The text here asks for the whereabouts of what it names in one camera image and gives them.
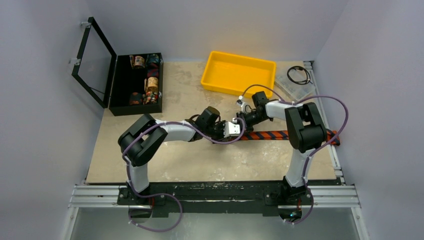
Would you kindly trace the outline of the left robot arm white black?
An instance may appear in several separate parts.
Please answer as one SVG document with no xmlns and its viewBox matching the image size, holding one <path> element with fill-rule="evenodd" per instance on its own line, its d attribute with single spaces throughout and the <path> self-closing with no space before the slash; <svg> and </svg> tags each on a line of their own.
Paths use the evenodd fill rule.
<svg viewBox="0 0 424 240">
<path fill-rule="evenodd" d="M 221 120 L 220 113 L 210 106 L 201 114 L 182 121 L 166 122 L 150 114 L 142 115 L 117 141 L 126 162 L 130 199 L 138 205 L 148 201 L 148 163 L 162 143 L 194 142 L 203 138 L 227 142 L 232 134 L 239 133 L 237 125 Z"/>
</svg>

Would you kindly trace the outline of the orange navy striped tie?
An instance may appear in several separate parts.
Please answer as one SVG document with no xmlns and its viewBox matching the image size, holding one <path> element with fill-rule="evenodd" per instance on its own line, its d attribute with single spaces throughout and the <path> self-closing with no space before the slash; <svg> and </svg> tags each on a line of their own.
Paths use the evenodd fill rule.
<svg viewBox="0 0 424 240">
<path fill-rule="evenodd" d="M 336 131 L 327 129 L 327 141 L 336 135 Z M 245 133 L 240 141 L 249 141 L 249 140 L 289 140 L 289 135 L 287 130 L 278 130 L 278 131 L 252 131 Z M 340 138 L 337 137 L 333 140 L 331 145 L 340 146 Z"/>
</svg>

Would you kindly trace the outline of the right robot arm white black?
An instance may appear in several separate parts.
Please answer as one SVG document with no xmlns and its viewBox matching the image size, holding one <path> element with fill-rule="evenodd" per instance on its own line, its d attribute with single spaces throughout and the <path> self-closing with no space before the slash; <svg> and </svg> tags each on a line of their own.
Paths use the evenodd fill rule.
<svg viewBox="0 0 424 240">
<path fill-rule="evenodd" d="M 290 165 L 282 180 L 280 196 L 288 204 L 294 203 L 307 191 L 308 171 L 313 159 L 313 152 L 327 141 L 327 129 L 315 103 L 295 105 L 280 100 L 270 100 L 264 91 L 252 96 L 254 109 L 247 112 L 242 97 L 237 104 L 241 111 L 236 116 L 244 120 L 246 130 L 251 132 L 253 126 L 273 119 L 284 120 L 288 140 L 293 148 Z"/>
</svg>

